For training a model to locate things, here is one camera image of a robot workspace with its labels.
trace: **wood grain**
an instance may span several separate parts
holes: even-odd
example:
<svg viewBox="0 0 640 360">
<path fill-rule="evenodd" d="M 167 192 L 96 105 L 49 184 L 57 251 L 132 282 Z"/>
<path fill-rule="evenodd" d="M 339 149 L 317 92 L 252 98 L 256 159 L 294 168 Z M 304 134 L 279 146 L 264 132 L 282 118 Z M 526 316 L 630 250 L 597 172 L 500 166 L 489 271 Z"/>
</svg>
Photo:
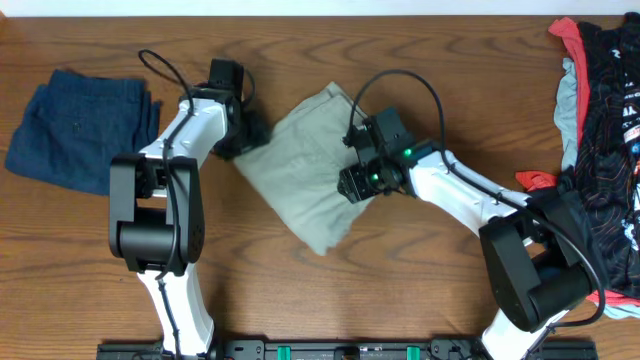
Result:
<svg viewBox="0 0 640 360">
<path fill-rule="evenodd" d="M 588 18 L 615 26 L 618 18 Z M 164 101 L 180 89 L 136 51 L 152 48 L 192 82 L 224 56 L 256 77 L 270 123 L 330 81 L 349 94 L 374 73 L 408 68 L 445 106 L 457 156 L 518 189 L 516 170 L 554 172 L 553 125 L 565 50 L 551 17 L 8 19 L 0 28 L 0 160 L 38 84 L 56 68 L 148 80 Z M 418 85 L 386 79 L 362 106 L 396 105 L 420 137 L 437 137 L 434 106 Z M 326 257 L 314 255 L 229 163 L 201 172 L 206 245 L 203 296 L 228 333 L 271 339 L 427 338 L 479 334 L 496 305 L 480 244 L 439 209 L 377 199 Z M 161 335 L 149 296 L 107 246 L 106 198 L 0 170 L 0 348 L 11 359 L 90 359 L 98 343 Z M 592 304 L 572 318 L 588 316 Z M 559 335 L 591 337 L 601 358 L 637 357 L 637 321 L 604 319 Z"/>
</svg>

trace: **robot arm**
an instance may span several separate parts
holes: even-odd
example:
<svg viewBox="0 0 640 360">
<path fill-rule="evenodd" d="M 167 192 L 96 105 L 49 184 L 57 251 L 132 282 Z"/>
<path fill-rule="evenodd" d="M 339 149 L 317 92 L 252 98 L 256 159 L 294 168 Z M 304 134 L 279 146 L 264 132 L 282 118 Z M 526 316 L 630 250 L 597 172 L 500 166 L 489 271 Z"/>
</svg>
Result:
<svg viewBox="0 0 640 360">
<path fill-rule="evenodd" d="M 594 291 L 575 254 L 517 209 L 479 191 L 457 174 L 522 207 L 531 207 L 573 238 L 586 235 L 557 193 L 543 200 L 507 190 L 461 164 L 433 141 L 416 143 L 388 109 L 354 127 L 349 141 L 359 163 L 340 172 L 338 191 L 352 203 L 396 191 L 430 202 L 480 237 L 492 290 L 500 307 L 482 343 L 494 360 L 520 359 L 569 309 Z M 446 154 L 454 174 L 443 161 Z M 547 250 L 531 259 L 533 242 Z"/>
<path fill-rule="evenodd" d="M 242 82 L 242 66 L 214 59 L 209 81 L 192 89 L 194 108 L 189 120 L 179 127 L 190 110 L 183 100 L 175 119 L 156 141 L 137 154 L 118 155 L 111 164 L 111 252 L 124 258 L 147 287 L 164 330 L 163 348 L 169 353 L 177 353 L 174 329 L 184 356 L 206 355 L 213 339 L 214 323 L 204 307 L 195 267 L 205 230 L 199 169 L 212 150 L 228 159 L 268 142 L 266 126 L 242 106 Z M 167 159 L 172 174 L 166 174 L 164 141 L 176 129 Z M 179 224 L 173 224 L 167 176 L 173 176 Z M 137 199 L 150 197 L 166 198 L 166 209 L 137 204 Z M 177 256 L 172 257 L 174 226 L 180 237 Z M 161 291 L 156 277 L 165 269 L 169 271 Z"/>
<path fill-rule="evenodd" d="M 338 191 L 351 202 L 357 202 L 403 189 L 442 208 L 480 237 L 494 296 L 501 308 L 480 344 L 475 339 L 436 339 L 422 344 L 297 345 L 240 340 L 231 341 L 222 349 L 214 338 L 214 322 L 204 307 L 195 267 L 205 230 L 199 169 L 212 148 L 216 155 L 229 159 L 268 142 L 268 131 L 255 113 L 245 111 L 242 106 L 240 65 L 214 60 L 209 77 L 206 84 L 193 89 L 193 115 L 184 126 L 179 124 L 189 111 L 186 101 L 180 103 L 175 120 L 157 141 L 137 154 L 122 154 L 112 161 L 110 248 L 114 256 L 124 258 L 128 269 L 138 273 L 147 287 L 164 330 L 164 340 L 161 346 L 151 348 L 102 345 L 98 348 L 98 359 L 136 359 L 141 352 L 161 349 L 164 355 L 154 359 L 172 359 L 174 354 L 181 354 L 198 360 L 226 357 L 243 360 L 245 355 L 238 353 L 238 349 L 252 348 L 257 353 L 247 353 L 247 360 L 272 360 L 276 354 L 278 360 L 291 360 L 291 349 L 296 351 L 295 359 L 301 360 L 316 359 L 320 353 L 333 354 L 338 360 L 364 359 L 368 353 L 395 359 L 398 351 L 404 350 L 408 360 L 421 360 L 424 357 L 420 351 L 440 358 L 438 351 L 445 351 L 446 347 L 449 358 L 513 360 L 525 356 L 543 336 L 546 326 L 558 321 L 592 291 L 580 264 L 557 243 L 547 243 L 550 250 L 546 254 L 553 256 L 532 261 L 525 246 L 544 240 L 536 224 L 448 171 L 438 145 L 416 144 L 391 110 L 366 119 L 363 127 L 355 130 L 353 146 L 360 162 L 341 171 Z M 173 138 L 171 156 L 163 159 L 164 139 L 173 135 L 175 129 L 179 130 Z M 532 201 L 526 194 L 508 191 L 473 172 L 451 152 L 445 154 L 449 163 L 457 165 L 458 173 L 484 188 L 523 206 Z M 171 174 L 164 171 L 165 160 Z M 178 224 L 173 223 L 173 204 L 167 196 L 168 176 L 175 184 Z M 138 205 L 137 199 L 150 197 L 167 198 L 166 209 Z M 560 211 L 556 205 L 546 204 L 545 214 L 553 216 L 554 211 Z M 174 254 L 177 256 L 172 256 L 174 227 L 180 233 Z M 549 269 L 552 275 L 544 275 L 543 270 Z M 168 272 L 158 282 L 156 277 L 163 271 Z M 557 356 L 559 350 L 550 351 Z"/>
</svg>

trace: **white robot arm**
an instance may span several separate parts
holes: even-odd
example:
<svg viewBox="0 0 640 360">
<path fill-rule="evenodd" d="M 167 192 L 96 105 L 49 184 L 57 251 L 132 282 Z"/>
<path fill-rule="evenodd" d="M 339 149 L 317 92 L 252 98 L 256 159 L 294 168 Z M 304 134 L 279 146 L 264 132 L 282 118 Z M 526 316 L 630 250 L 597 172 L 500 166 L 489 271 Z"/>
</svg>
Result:
<svg viewBox="0 0 640 360">
<path fill-rule="evenodd" d="M 241 103 L 243 69 L 231 61 L 214 60 L 207 85 L 192 89 L 193 107 L 179 105 L 175 120 L 157 141 L 137 154 L 122 154 L 111 166 L 110 248 L 124 258 L 130 271 L 147 287 L 164 330 L 155 345 L 100 345 L 98 360 L 197 359 L 197 360 L 407 360 L 479 359 L 518 360 L 558 321 L 592 291 L 588 276 L 575 259 L 554 269 L 563 277 L 542 278 L 524 250 L 540 240 L 532 221 L 518 211 L 470 186 L 449 171 L 473 179 L 513 203 L 527 206 L 530 197 L 506 190 L 460 164 L 451 152 L 437 144 L 415 144 L 394 111 L 366 119 L 354 129 L 360 162 L 340 173 L 338 191 L 351 202 L 390 189 L 404 191 L 431 202 L 478 235 L 483 245 L 492 288 L 501 310 L 481 339 L 435 339 L 423 343 L 265 343 L 236 340 L 224 347 L 214 336 L 198 282 L 196 261 L 204 242 L 204 214 L 198 172 L 210 150 L 225 158 L 268 141 L 266 127 L 244 111 Z M 170 143 L 170 156 L 164 152 Z M 174 181 L 169 195 L 169 177 Z M 166 209 L 148 209 L 136 199 L 166 197 Z M 179 213 L 175 223 L 173 212 Z M 522 269 L 513 270 L 513 265 Z M 557 296 L 558 286 L 569 296 Z M 592 345 L 569 346 L 567 359 L 597 359 Z M 242 352 L 243 349 L 256 349 Z M 557 345 L 554 359 L 566 350 Z M 544 359 L 539 353 L 538 359 Z"/>
</svg>

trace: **black cable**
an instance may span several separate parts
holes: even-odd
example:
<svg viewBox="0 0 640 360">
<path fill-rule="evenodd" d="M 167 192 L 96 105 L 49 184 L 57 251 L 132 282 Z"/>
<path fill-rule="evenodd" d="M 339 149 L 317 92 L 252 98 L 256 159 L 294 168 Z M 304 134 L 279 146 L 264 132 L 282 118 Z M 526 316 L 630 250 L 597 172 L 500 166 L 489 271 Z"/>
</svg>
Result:
<svg viewBox="0 0 640 360">
<path fill-rule="evenodd" d="M 167 68 L 169 68 L 169 70 L 171 70 L 171 72 L 175 75 L 177 80 L 168 78 L 165 74 L 161 73 L 156 68 L 154 68 L 144 58 L 144 54 L 149 54 L 155 57 L 156 59 L 158 59 L 163 64 L 165 64 Z M 180 217 L 178 214 L 178 201 L 176 197 L 176 191 L 173 184 L 173 173 L 171 172 L 171 168 L 169 167 L 169 150 L 172 148 L 173 140 L 175 139 L 175 137 L 178 135 L 178 133 L 184 127 L 187 121 L 189 121 L 189 119 L 191 119 L 191 117 L 193 116 L 195 107 L 193 104 L 193 95 L 189 90 L 189 86 L 187 85 L 187 82 L 180 75 L 178 70 L 176 70 L 176 68 L 173 65 L 171 65 L 171 63 L 169 63 L 162 56 L 156 54 L 155 52 L 149 49 L 140 50 L 138 52 L 138 58 L 140 58 L 140 61 L 142 61 L 144 66 L 149 68 L 154 73 L 159 74 L 165 79 L 169 79 L 173 83 L 179 83 L 180 85 L 182 85 L 185 91 L 185 94 L 187 95 L 187 99 L 189 100 L 189 109 L 187 110 L 187 115 L 185 115 L 185 117 L 171 131 L 171 134 L 169 134 L 169 136 L 163 141 L 162 167 L 164 169 L 165 177 L 167 179 L 167 187 L 166 187 L 167 197 L 170 199 L 170 202 L 171 202 L 171 213 L 173 217 L 173 240 L 171 242 L 171 253 L 169 254 L 169 259 L 167 260 L 167 264 L 164 266 L 164 269 L 162 269 L 160 274 L 156 276 L 156 280 L 158 281 L 158 288 L 160 289 L 160 293 L 162 294 L 162 302 L 164 303 L 164 308 L 165 308 L 165 311 L 167 312 L 167 317 L 169 317 L 169 322 L 171 323 L 171 328 L 173 329 L 173 338 L 176 342 L 176 359 L 179 360 L 181 358 L 179 330 L 178 330 L 176 321 L 173 318 L 173 312 L 171 311 L 171 307 L 169 306 L 169 299 L 167 298 L 165 283 L 164 281 L 162 281 L 165 275 L 167 275 L 167 273 L 169 272 L 170 265 L 173 263 L 173 260 L 175 259 L 175 256 L 178 252 L 178 246 L 180 244 Z"/>
<path fill-rule="evenodd" d="M 481 191 L 481 192 L 491 196 L 496 201 L 502 202 L 502 203 L 504 203 L 504 204 L 506 204 L 506 205 L 518 210 L 518 211 L 521 211 L 521 212 L 525 213 L 531 219 L 533 219 L 538 224 L 540 224 L 540 226 L 542 226 L 542 227 L 546 228 L 547 230 L 551 231 L 552 233 L 554 233 L 556 235 L 556 237 L 558 239 L 564 241 L 567 245 L 569 245 L 569 247 L 573 250 L 573 252 L 576 255 L 578 255 L 578 257 L 580 258 L 580 260 L 584 264 L 584 267 L 586 268 L 587 272 L 589 273 L 589 276 L 591 277 L 591 281 L 594 283 L 595 288 L 598 291 L 598 300 L 599 300 L 598 308 L 596 309 L 595 313 L 591 317 L 589 317 L 587 319 L 579 320 L 579 321 L 571 321 L 571 322 L 562 322 L 562 323 L 552 324 L 552 325 L 550 325 L 548 327 L 548 328 L 550 328 L 550 331 L 552 331 L 553 329 L 555 329 L 557 327 L 575 327 L 575 326 L 589 325 L 589 324 L 592 324 L 592 323 L 596 322 L 598 319 L 600 319 L 600 317 L 604 313 L 604 307 L 605 307 L 605 304 L 606 304 L 604 288 L 602 286 L 602 282 L 600 281 L 600 278 L 598 277 L 598 274 L 596 273 L 596 271 L 593 268 L 591 262 L 588 260 L 587 256 L 585 255 L 585 251 L 582 250 L 582 248 L 581 248 L 582 246 L 579 245 L 578 243 L 576 243 L 569 236 L 567 236 L 566 233 L 564 232 L 564 230 L 562 230 L 557 225 L 547 221 L 546 219 L 542 218 L 541 216 L 539 216 L 538 214 L 532 212 L 531 210 L 525 208 L 524 206 L 522 206 L 520 204 L 517 204 L 517 203 L 515 203 L 515 202 L 513 202 L 513 201 L 511 201 L 511 200 L 509 200 L 507 198 L 504 198 L 502 196 L 502 193 L 494 193 L 489 189 L 485 189 L 483 186 L 477 184 L 473 180 L 471 180 L 471 179 L 467 178 L 466 176 L 464 176 L 463 174 L 461 174 L 455 168 L 455 164 L 451 164 L 449 162 L 449 159 L 447 158 L 447 155 L 446 155 L 446 150 L 447 150 L 447 146 L 446 146 L 446 128 L 445 128 L 444 110 L 442 108 L 442 103 L 440 102 L 440 97 L 438 96 L 438 94 L 436 93 L 434 88 L 423 77 L 421 77 L 420 75 L 418 75 L 418 74 L 416 74 L 416 73 L 414 73 L 412 71 L 409 71 L 409 70 L 390 69 L 390 70 L 386 70 L 386 71 L 380 72 L 377 75 L 375 75 L 373 78 L 371 78 L 371 80 L 369 80 L 362 87 L 362 89 L 360 89 L 360 91 L 358 92 L 358 95 L 356 96 L 356 98 L 355 98 L 355 100 L 353 102 L 353 105 L 351 106 L 351 115 L 349 117 L 349 129 L 347 130 L 347 134 L 344 137 L 344 143 L 346 145 L 351 145 L 351 136 L 352 136 L 352 132 L 353 132 L 353 117 L 355 115 L 358 103 L 360 102 L 360 99 L 364 95 L 364 92 L 374 82 L 376 82 L 378 79 L 380 79 L 381 77 L 386 76 L 386 75 L 405 75 L 405 76 L 409 76 L 409 77 L 411 77 L 411 78 L 413 78 L 415 80 L 418 80 L 420 83 L 422 83 L 422 85 L 424 85 L 429 90 L 429 92 L 433 96 L 433 100 L 435 101 L 436 106 L 438 107 L 438 120 L 439 120 L 439 124 L 440 124 L 440 145 L 441 145 L 440 146 L 440 153 L 441 153 L 441 156 L 442 156 L 442 162 L 447 167 L 447 170 L 449 170 L 451 173 L 453 173 L 454 175 L 459 177 L 465 183 L 473 186 L 478 191 Z"/>
<path fill-rule="evenodd" d="M 534 354 L 536 351 L 538 351 L 538 348 L 542 345 L 542 343 L 547 338 L 547 336 L 549 336 L 549 334 L 553 332 L 555 332 L 553 327 L 546 326 L 542 334 L 538 336 L 538 338 L 536 339 L 536 342 L 534 342 L 533 345 L 531 345 L 531 347 L 527 349 L 527 352 L 524 354 L 524 357 L 522 359 L 523 360 L 529 359 L 529 356 L 531 356 L 531 354 Z"/>
<path fill-rule="evenodd" d="M 144 58 L 144 54 L 149 54 L 149 55 L 155 57 L 156 59 L 158 59 L 158 61 L 160 61 L 164 65 L 166 65 L 167 68 L 169 68 L 169 70 L 171 70 L 171 72 L 174 74 L 175 79 L 169 78 L 167 75 L 165 75 L 164 73 L 162 73 L 162 72 L 158 71 L 156 68 L 154 68 Z M 184 78 L 180 75 L 178 70 L 176 70 L 176 68 L 170 62 L 168 62 L 162 56 L 156 54 L 155 52 L 153 52 L 153 51 L 151 51 L 149 49 L 140 50 L 138 52 L 138 58 L 140 58 L 140 61 L 142 61 L 142 63 L 144 64 L 145 67 L 149 68 L 154 73 L 162 76 L 165 79 L 170 80 L 174 84 L 182 85 L 182 87 L 183 87 L 183 89 L 185 91 L 185 94 L 187 95 L 187 99 L 189 100 L 189 110 L 187 111 L 187 115 L 182 119 L 182 121 L 180 121 L 178 123 L 178 125 L 173 129 L 173 131 L 171 131 L 171 134 L 169 134 L 169 136 L 166 139 L 164 139 L 163 147 L 162 147 L 162 167 L 163 167 L 163 170 L 164 170 L 164 173 L 165 173 L 165 177 L 167 179 L 166 191 L 167 191 L 167 196 L 169 197 L 169 199 L 171 201 L 171 215 L 173 217 L 173 240 L 171 242 L 171 253 L 169 254 L 169 259 L 167 261 L 167 265 L 164 267 L 164 269 L 162 269 L 160 274 L 158 276 L 156 276 L 156 280 L 161 280 L 169 272 L 170 265 L 171 265 L 171 263 L 173 263 L 173 260 L 175 259 L 176 253 L 178 252 L 178 246 L 180 244 L 180 216 L 178 214 L 178 201 L 177 201 L 177 198 L 176 198 L 175 187 L 174 187 L 174 184 L 173 184 L 173 174 L 171 173 L 171 169 L 169 167 L 169 161 L 168 161 L 168 159 L 169 159 L 169 150 L 171 149 L 171 147 L 173 145 L 173 139 L 175 139 L 175 137 L 178 135 L 178 133 L 180 132 L 182 127 L 193 116 L 195 107 L 193 105 L 193 95 L 191 94 L 191 91 L 189 90 L 189 86 L 187 85 L 187 82 L 184 80 Z"/>
<path fill-rule="evenodd" d="M 162 295 L 162 303 L 164 304 L 164 310 L 167 312 L 167 317 L 169 318 L 169 323 L 171 323 L 171 329 L 173 330 L 173 339 L 176 342 L 176 359 L 181 359 L 182 354 L 180 353 L 180 336 L 178 325 L 176 324 L 176 319 L 173 317 L 173 311 L 171 311 L 171 306 L 169 306 L 169 298 L 167 297 L 167 290 L 165 289 L 164 280 L 158 280 L 158 289 L 160 290 L 160 294 Z"/>
</svg>

